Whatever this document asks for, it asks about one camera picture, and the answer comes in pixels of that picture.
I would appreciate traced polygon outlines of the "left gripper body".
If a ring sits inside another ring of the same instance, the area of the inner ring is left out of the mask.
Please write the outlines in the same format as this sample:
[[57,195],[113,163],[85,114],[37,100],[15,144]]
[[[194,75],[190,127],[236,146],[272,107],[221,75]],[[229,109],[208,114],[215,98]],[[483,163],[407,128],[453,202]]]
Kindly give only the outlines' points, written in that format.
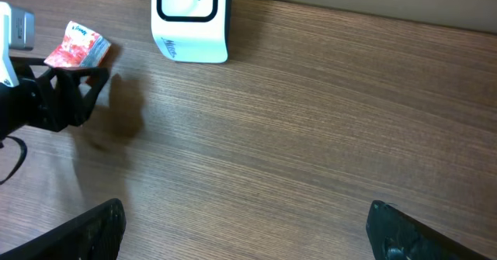
[[50,91],[44,75],[36,78],[32,66],[44,66],[43,58],[14,57],[13,77],[19,84],[12,87],[1,83],[1,139],[41,115],[43,96]]

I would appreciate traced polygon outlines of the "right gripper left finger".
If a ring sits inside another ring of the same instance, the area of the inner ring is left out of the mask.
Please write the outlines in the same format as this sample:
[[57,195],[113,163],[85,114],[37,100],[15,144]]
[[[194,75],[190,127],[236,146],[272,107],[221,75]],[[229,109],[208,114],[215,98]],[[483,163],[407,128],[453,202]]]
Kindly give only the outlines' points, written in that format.
[[126,229],[123,204],[110,199],[1,254],[1,260],[116,260]]

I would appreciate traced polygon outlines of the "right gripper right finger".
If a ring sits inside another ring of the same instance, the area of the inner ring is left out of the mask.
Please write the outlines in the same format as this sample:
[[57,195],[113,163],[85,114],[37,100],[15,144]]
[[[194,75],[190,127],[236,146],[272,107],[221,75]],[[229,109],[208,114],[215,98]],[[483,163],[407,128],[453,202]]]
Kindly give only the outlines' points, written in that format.
[[380,200],[370,205],[366,231],[376,260],[488,260]]

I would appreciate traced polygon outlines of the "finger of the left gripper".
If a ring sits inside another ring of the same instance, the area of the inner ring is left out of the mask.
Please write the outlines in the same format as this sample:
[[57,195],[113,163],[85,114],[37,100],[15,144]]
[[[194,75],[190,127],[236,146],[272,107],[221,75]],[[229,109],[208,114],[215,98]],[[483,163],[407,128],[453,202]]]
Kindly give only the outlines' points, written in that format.
[[59,132],[81,126],[108,80],[106,68],[49,68],[38,78],[39,128]]

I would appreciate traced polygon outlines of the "red white snack packet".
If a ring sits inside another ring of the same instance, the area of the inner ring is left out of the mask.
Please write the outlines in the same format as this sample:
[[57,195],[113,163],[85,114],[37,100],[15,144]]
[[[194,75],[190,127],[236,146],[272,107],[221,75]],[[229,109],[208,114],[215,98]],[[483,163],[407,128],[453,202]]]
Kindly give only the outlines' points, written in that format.
[[44,60],[52,68],[98,67],[111,47],[101,34],[74,21],[65,29],[62,43]]

